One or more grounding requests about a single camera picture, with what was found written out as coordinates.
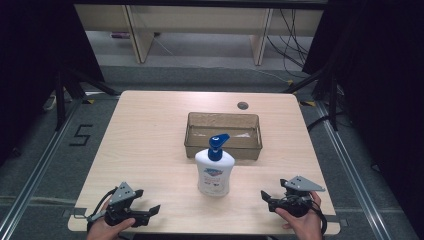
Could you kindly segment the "white blue pump soap bottle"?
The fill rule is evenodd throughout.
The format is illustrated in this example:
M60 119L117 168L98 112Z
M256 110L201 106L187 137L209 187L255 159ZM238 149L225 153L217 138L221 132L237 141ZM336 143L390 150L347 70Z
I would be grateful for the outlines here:
M229 193L235 159L222 148L229 139L226 133L212 136L209 147L195 154L198 190L205 195L222 197Z

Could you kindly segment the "black curtain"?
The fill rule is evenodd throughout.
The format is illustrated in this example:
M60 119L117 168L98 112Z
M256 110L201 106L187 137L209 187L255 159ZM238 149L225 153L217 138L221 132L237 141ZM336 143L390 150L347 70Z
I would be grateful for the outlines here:
M0 166L35 121L56 77L79 97L104 80L73 0L0 0Z
M424 240L424 0L325 0L304 72L335 69L354 126Z

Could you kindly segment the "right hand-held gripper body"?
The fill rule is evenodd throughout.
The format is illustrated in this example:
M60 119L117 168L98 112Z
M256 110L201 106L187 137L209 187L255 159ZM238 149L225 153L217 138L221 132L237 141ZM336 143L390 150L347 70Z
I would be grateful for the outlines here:
M302 176L295 176L288 180L286 193L276 204L268 204L270 212L276 208L285 209L294 217L302 217L308 213L313 206L313 200L310 196L311 191L323 192L324 188L311 180Z

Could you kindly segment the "grey metal floor rail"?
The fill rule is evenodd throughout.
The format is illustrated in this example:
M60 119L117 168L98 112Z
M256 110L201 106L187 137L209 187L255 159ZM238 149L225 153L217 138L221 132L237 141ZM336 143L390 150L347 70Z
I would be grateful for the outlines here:
M332 142L333 147L338 155L338 158L344 168L344 171L349 179L357 200L363 210L363 213L376 237L377 240L393 240L388 228L379 213L374 201L372 200L363 180L361 179L358 170L339 135L334 129L329 120L323 123L326 132Z
M10 210L0 223L0 240L9 240L20 222L35 190L38 188L45 172L47 171L53 156L56 153L66 131L71 123L75 112L82 104L81 100L73 100L65 114L62 125L54 131L46 149L40 157L37 165L27 179L19 195L15 198Z

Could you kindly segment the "person's right hand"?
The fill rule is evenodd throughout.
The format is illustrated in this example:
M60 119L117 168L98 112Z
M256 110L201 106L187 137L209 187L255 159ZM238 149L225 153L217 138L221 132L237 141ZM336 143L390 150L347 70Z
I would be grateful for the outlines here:
M282 228L292 229L298 240L323 240L321 219L313 210L300 218L292 216L282 208L276 208L275 213L286 221Z

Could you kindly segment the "person's left hand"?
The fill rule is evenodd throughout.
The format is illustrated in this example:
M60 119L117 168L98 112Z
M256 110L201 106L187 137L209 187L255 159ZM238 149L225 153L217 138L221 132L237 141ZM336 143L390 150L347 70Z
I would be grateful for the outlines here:
M117 240L118 235L135 223L134 218L128 218L121 223L110 226L104 218L96 220L87 233L86 240Z

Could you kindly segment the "clear brown plastic box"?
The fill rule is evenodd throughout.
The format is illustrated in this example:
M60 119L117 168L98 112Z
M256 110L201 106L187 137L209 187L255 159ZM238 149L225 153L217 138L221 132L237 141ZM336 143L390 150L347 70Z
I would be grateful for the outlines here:
M209 139L228 134L223 150L236 160L257 160L262 150L259 116L255 114L190 112L184 145L188 158L209 147Z

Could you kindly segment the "beige wooden desk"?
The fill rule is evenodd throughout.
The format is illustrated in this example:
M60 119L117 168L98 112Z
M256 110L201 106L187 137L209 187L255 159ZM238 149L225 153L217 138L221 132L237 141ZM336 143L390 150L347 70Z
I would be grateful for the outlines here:
M268 36L312 37L323 14L321 10L105 4L77 4L75 9L86 31L129 33L139 63L146 61L153 35L169 32L248 35L254 64L260 65Z

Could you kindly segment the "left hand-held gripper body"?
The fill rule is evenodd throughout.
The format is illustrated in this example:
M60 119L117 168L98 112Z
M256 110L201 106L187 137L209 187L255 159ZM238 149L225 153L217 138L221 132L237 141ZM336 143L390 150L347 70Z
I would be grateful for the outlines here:
M134 191L126 182L122 182L112 194L106 208L105 222L110 226L115 226L128 218L134 218L133 227L147 226L149 219L143 220L136 217L138 211L131 209L131 204L137 198Z

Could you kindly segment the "black metal stand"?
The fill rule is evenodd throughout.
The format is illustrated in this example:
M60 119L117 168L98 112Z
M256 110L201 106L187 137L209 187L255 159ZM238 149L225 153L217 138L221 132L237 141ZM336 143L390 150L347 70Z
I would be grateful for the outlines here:
M312 96L315 100L322 100L325 96L327 96L329 100L329 112L324 117L321 117L319 120L315 121L311 128L313 128L320 121L328 120L333 130L337 131L337 79L329 66L323 67L322 69L300 81L298 84L290 85L286 90L284 90L284 93L293 94L294 92L313 83L314 81L316 81L316 85Z
M110 96L119 96L120 92L108 87L104 83L104 78L96 79L90 77L86 73L72 67L62 65L55 76L55 94L56 94L56 109L57 123L55 130L58 131L66 122L65 99L64 93L68 91L72 99L83 100L86 93L80 83L85 82L95 87L103 93Z

